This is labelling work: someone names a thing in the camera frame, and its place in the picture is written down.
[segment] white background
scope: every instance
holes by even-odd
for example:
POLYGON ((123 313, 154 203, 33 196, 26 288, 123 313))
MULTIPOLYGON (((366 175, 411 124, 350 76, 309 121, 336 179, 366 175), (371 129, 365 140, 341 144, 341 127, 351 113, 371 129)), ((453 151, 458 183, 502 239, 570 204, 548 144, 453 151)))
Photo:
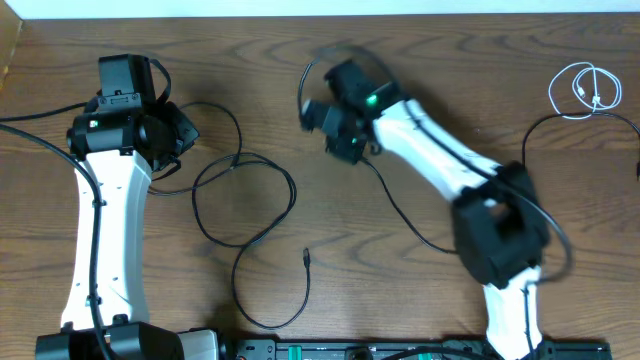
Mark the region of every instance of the white background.
POLYGON ((639 0, 6 0, 23 19, 640 11, 639 0))

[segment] cable plug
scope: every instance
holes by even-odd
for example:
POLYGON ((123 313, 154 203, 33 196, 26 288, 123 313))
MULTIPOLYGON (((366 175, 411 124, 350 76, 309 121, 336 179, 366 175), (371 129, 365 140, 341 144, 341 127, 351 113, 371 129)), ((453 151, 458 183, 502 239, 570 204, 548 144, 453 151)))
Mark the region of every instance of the cable plug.
POLYGON ((311 266, 311 254, 309 254, 309 249, 304 249, 302 252, 302 259, 304 260, 304 267, 308 269, 311 266))

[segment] green led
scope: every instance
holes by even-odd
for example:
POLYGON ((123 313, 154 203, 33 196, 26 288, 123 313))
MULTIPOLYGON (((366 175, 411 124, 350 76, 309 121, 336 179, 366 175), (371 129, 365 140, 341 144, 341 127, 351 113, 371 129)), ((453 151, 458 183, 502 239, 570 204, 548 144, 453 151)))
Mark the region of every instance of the green led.
POLYGON ((378 95, 373 94, 367 98, 367 105, 376 106, 377 103, 378 103, 378 95))

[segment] white cable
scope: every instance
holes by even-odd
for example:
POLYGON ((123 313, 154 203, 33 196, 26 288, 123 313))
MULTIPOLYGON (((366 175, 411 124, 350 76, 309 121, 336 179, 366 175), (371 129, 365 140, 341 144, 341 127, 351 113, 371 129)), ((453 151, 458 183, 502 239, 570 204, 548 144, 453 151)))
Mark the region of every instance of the white cable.
MULTIPOLYGON (((556 76, 553 77, 553 79, 549 83, 549 90, 548 90, 549 101, 551 101, 551 106, 553 106, 553 109, 556 111, 556 113, 560 114, 561 111, 558 110, 558 107, 556 106, 555 101, 553 101, 553 96, 551 95, 551 88, 553 87, 553 83, 556 81, 556 79, 560 75, 562 75, 569 68, 572 68, 574 66, 579 66, 579 65, 583 65, 583 66, 586 66, 586 67, 578 72, 578 74, 573 78, 573 82, 571 83, 571 89, 573 90, 573 94, 576 96, 576 98, 578 100, 580 100, 580 102, 584 106, 586 106, 589 109, 591 109, 591 112, 610 110, 610 109, 613 109, 614 107, 618 106, 620 104, 620 101, 622 101, 622 83, 620 82, 620 80, 615 75, 613 75, 611 72, 609 72, 609 71, 607 71, 607 70, 605 70, 603 68, 595 67, 590 62, 577 62, 577 63, 573 63, 573 64, 565 67, 564 69, 562 69, 558 74, 556 74, 556 76), (591 98, 591 104, 589 104, 588 102, 586 102, 584 100, 584 97, 586 96, 586 93, 585 93, 584 89, 582 88, 582 86, 580 86, 580 80, 582 80, 582 77, 585 74, 587 74, 588 72, 592 72, 593 73, 593 97, 591 98), (598 80, 597 80, 597 76, 596 76, 597 73, 601 73, 601 74, 605 75, 606 77, 608 77, 609 80, 611 80, 611 82, 613 82, 613 85, 616 87, 616 96, 614 97, 613 101, 609 105, 604 105, 604 104, 602 104, 602 102, 600 102, 600 92, 598 91, 598 80)), ((585 116, 563 116, 563 117, 565 119, 569 119, 569 120, 582 120, 582 119, 586 119, 586 118, 588 118, 590 116, 591 115, 589 114, 589 115, 585 115, 585 116)))

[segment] wooden surface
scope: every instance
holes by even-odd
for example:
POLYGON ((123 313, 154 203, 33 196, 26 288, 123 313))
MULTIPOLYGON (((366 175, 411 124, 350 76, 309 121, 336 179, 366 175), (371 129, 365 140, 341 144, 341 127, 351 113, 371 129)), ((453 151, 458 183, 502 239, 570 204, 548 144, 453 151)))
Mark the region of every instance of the wooden surface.
MULTIPOLYGON (((455 257, 413 237, 364 165, 323 152, 323 136, 302 133, 295 93, 315 49, 356 43, 380 54, 447 130, 477 151, 517 159, 528 125, 552 111, 549 80, 574 61, 620 77, 621 115, 640 113, 637 15, 422 16, 308 19, 33 21, 25 26, 0 116, 86 101, 99 87, 97 59, 119 53, 158 58, 173 77, 172 100, 216 101, 237 115, 246 149, 271 157, 295 178, 290 216, 240 264, 239 293, 266 323, 288 319, 304 292, 301 253, 311 249, 309 306, 281 338, 427 339, 483 334, 482 290, 455 257)), ((327 96, 318 65, 307 96, 327 96)), ((156 86, 163 86, 156 76, 156 86)), ((578 110, 570 78, 556 90, 578 110)), ((606 86, 602 91, 611 94, 606 86)), ((231 153, 230 121, 188 110, 202 137, 165 189, 192 183, 209 161, 231 153)), ((21 129, 65 146, 74 114, 21 129)), ((529 165, 541 202, 575 246, 573 276, 540 291, 544 333, 611 342, 616 359, 637 359, 640 334, 640 184, 637 137, 607 119, 555 121, 530 139, 529 165)), ((448 205, 392 154, 372 160, 420 230, 451 245, 448 205)), ((0 358, 31 358, 35 338, 58 331, 71 283, 77 228, 73 171, 47 151, 0 135, 0 358)), ((244 242, 287 201, 280 175, 244 168, 201 192, 207 229, 244 242)), ((149 198, 145 291, 152 322, 179 331, 214 326, 260 333, 231 302, 235 251, 198 230, 188 195, 149 198)), ((548 269, 562 261, 554 242, 548 269)))
POLYGON ((22 20, 3 1, 0 2, 0 89, 4 77, 9 72, 9 64, 18 42, 22 20))

